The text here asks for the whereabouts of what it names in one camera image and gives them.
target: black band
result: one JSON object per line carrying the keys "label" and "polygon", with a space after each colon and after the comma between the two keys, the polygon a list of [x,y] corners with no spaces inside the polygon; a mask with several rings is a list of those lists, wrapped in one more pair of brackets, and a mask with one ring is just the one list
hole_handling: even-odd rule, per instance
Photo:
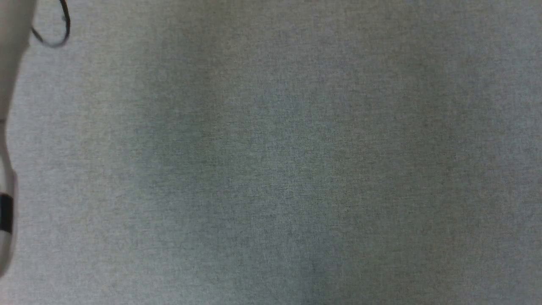
{"label": "black band", "polygon": [[34,34],[36,39],[38,39],[39,42],[48,46],[49,48],[60,48],[65,45],[69,38],[70,28],[72,27],[72,20],[69,17],[68,4],[66,3],[66,0],[60,0],[60,4],[62,5],[62,11],[64,12],[64,21],[66,22],[66,34],[64,35],[64,39],[61,42],[49,43],[45,41],[40,35],[40,33],[38,33],[38,31],[34,27],[32,27],[32,34]]}
{"label": "black band", "polygon": [[13,198],[7,194],[0,194],[0,231],[13,234],[13,217]]}

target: gray carpet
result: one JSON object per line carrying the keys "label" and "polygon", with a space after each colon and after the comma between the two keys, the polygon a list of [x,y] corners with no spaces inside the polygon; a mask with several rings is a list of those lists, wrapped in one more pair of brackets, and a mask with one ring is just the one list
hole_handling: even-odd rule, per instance
{"label": "gray carpet", "polygon": [[69,5],[1,304],[541,303],[539,1]]}

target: white object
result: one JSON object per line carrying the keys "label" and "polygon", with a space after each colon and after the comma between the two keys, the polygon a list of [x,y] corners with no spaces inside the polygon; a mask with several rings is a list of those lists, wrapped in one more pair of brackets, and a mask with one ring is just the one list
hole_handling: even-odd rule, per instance
{"label": "white object", "polygon": [[[13,256],[16,233],[16,175],[6,144],[5,127],[23,54],[28,48],[36,0],[0,0],[0,277]],[[9,220],[12,230],[5,229]]]}

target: black wire loop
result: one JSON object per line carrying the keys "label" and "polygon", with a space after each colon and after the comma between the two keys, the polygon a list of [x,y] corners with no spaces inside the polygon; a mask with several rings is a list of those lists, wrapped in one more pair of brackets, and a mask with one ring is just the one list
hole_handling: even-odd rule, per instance
{"label": "black wire loop", "polygon": [[40,33],[34,27],[32,27],[32,34],[34,34],[36,39],[38,39],[39,42],[41,42],[43,45],[49,48],[60,48],[64,46],[66,42],[68,42],[68,39],[69,39],[70,29],[72,27],[72,20],[69,17],[68,4],[66,3],[66,0],[60,0],[60,4],[62,5],[62,11],[64,12],[63,20],[66,23],[66,33],[62,41],[57,42],[57,43],[50,43],[46,41],[45,39],[43,39]]}

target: gray fabric surface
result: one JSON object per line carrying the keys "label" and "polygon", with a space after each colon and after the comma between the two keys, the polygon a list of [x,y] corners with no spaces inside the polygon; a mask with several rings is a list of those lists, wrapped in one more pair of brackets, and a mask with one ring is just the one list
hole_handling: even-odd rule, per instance
{"label": "gray fabric surface", "polygon": [[69,4],[1,304],[540,304],[539,1]]}

